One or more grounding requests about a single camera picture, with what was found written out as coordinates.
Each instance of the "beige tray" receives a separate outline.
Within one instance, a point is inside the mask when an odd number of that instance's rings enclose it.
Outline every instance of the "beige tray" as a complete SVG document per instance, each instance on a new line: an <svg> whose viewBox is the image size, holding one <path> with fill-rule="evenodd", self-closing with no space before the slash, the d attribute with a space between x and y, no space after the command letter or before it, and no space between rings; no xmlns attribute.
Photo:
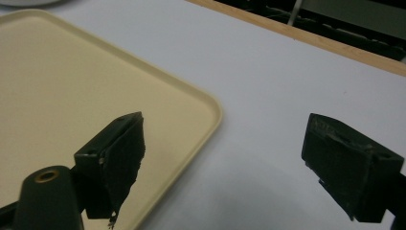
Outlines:
<svg viewBox="0 0 406 230"><path fill-rule="evenodd" d="M0 17L0 206L114 118L145 117L146 157L117 229L137 227L218 127L213 97L45 11ZM85 229L108 220L84 219Z"/></svg>

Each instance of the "white table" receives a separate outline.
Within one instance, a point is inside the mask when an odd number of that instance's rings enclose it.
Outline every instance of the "white table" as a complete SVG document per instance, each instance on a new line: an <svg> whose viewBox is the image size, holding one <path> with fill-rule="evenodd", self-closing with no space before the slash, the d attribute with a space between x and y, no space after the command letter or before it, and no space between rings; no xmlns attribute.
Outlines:
<svg viewBox="0 0 406 230"><path fill-rule="evenodd" d="M314 112L406 156L406 78L183 0L73 0L46 10L223 105L218 132L142 229L390 228L390 213L382 224L351 222L301 150Z"/></svg>

